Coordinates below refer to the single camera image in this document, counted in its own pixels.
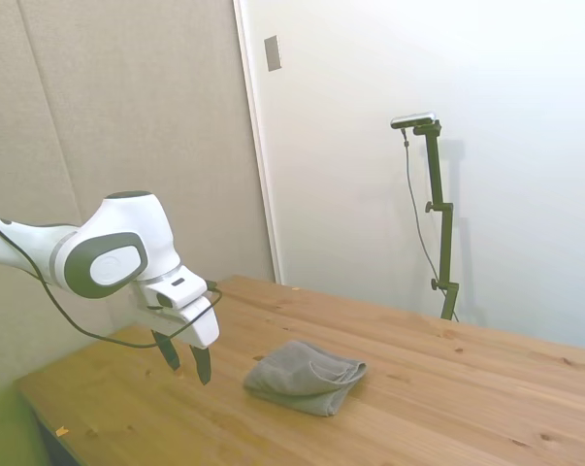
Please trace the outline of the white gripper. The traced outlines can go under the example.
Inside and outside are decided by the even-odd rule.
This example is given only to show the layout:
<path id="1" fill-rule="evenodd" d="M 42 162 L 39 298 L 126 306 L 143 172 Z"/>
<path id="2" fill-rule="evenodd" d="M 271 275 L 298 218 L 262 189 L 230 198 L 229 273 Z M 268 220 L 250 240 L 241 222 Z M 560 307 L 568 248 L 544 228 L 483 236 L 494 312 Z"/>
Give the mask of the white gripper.
<path id="1" fill-rule="evenodd" d="M 181 364 L 169 337 L 184 326 L 178 337 L 189 344 L 202 385 L 211 381 L 211 353 L 208 348 L 219 337 L 219 327 L 204 281 L 163 281 L 137 286 L 141 300 L 137 319 L 152 329 L 151 334 L 167 365 L 175 372 Z"/>

